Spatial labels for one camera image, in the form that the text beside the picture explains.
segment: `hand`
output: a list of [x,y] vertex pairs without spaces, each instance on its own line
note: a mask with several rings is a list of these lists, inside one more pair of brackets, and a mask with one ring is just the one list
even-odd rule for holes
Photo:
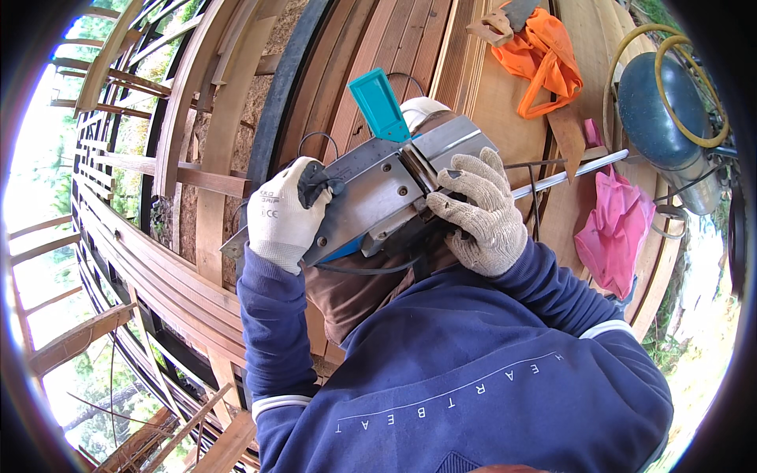
[[[492,149],[484,148],[481,159],[456,154],[452,167],[453,171],[439,172],[439,184],[478,206],[432,192],[426,198],[428,208],[460,227],[446,242],[463,266],[483,276],[500,276],[515,264],[528,240],[502,160]],[[463,230],[470,234],[467,239]]]
[[250,249],[294,275],[300,274],[299,262],[313,244],[332,199],[333,179],[326,180],[321,173],[314,182],[322,169],[318,160],[299,157],[263,184],[247,204]]

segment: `pink plastic bag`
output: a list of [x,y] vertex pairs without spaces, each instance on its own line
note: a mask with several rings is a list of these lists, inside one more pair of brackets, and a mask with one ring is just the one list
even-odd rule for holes
[[646,192],[609,168],[609,176],[597,173],[597,208],[574,237],[575,250],[601,288],[625,299],[656,206]]

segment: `sweatshirt sleeve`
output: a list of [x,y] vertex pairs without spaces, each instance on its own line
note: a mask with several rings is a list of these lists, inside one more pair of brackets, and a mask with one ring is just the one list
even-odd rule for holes
[[548,327],[575,337],[599,324],[606,330],[614,327],[630,331],[620,310],[590,289],[586,281],[573,276],[570,269],[557,266],[554,252],[530,238],[512,268],[492,284],[526,306]]
[[[319,388],[305,322],[305,279],[302,273],[286,272],[245,247],[237,295],[246,381],[253,399],[250,411],[257,423],[261,461],[273,465],[276,452]],[[267,415],[274,411],[276,415]]]

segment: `yellow air hose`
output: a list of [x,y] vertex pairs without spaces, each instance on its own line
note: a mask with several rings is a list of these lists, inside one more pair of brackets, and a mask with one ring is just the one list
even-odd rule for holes
[[[681,131],[681,133],[684,134],[689,140],[694,142],[695,144],[702,146],[704,148],[714,148],[715,146],[720,145],[725,138],[728,136],[728,117],[726,116],[725,112],[723,111],[723,107],[721,106],[720,100],[718,99],[718,95],[715,93],[715,90],[712,88],[712,84],[707,79],[707,75],[702,71],[702,68],[699,67],[699,65],[694,62],[694,59],[687,53],[682,47],[679,45],[686,44],[691,45],[691,40],[688,39],[686,36],[684,36],[683,33],[676,30],[675,28],[671,28],[667,25],[661,25],[659,23],[650,23],[647,25],[642,25],[637,28],[634,28],[629,34],[627,34],[622,41],[620,41],[620,44],[618,45],[618,49],[615,51],[615,55],[612,56],[612,61],[610,62],[610,68],[607,71],[607,80],[605,81],[605,89],[602,95],[602,124],[603,124],[603,130],[604,130],[604,136],[605,136],[605,144],[608,148],[612,147],[612,141],[610,140],[610,134],[609,134],[609,118],[607,117],[607,107],[609,106],[609,99],[610,99],[610,87],[612,86],[612,73],[615,72],[615,68],[618,66],[618,61],[620,60],[620,55],[623,53],[623,51],[628,47],[628,45],[636,39],[637,36],[643,35],[647,31],[665,31],[667,33],[672,34],[673,36],[667,38],[665,41],[662,42],[662,44],[659,46],[659,49],[657,50],[657,55],[655,56],[655,80],[657,82],[657,91],[660,94],[660,98],[662,99],[662,103],[665,105],[665,109],[668,111],[668,115],[670,115],[670,118],[673,119],[673,122],[678,127],[678,129]],[[697,135],[694,135],[691,131],[689,131],[686,126],[684,126],[683,123],[678,119],[678,117],[675,115],[675,112],[671,108],[670,104],[668,103],[668,98],[665,97],[665,89],[662,87],[662,58],[665,56],[665,52],[669,50],[671,47],[675,47],[675,49],[681,53],[681,55],[686,58],[686,61],[693,67],[693,69],[696,71],[697,74],[699,74],[699,77],[702,79],[702,81],[705,83],[705,86],[707,86],[707,89],[710,92],[710,95],[715,100],[715,106],[718,109],[718,113],[721,117],[723,117],[723,129],[720,131],[720,133],[714,137],[714,138],[701,138]]]

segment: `worker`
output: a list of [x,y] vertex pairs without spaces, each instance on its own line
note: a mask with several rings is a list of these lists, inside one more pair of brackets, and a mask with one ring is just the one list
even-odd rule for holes
[[[528,237],[496,152],[458,154],[439,172],[476,205],[428,195],[459,229],[429,243],[434,272],[414,284],[412,270],[303,271],[333,197],[299,198],[311,161],[248,204],[237,294],[262,471],[616,472],[659,456],[673,413],[665,378],[623,313]],[[396,266],[377,257],[340,264]],[[306,294],[346,352],[323,386]]]

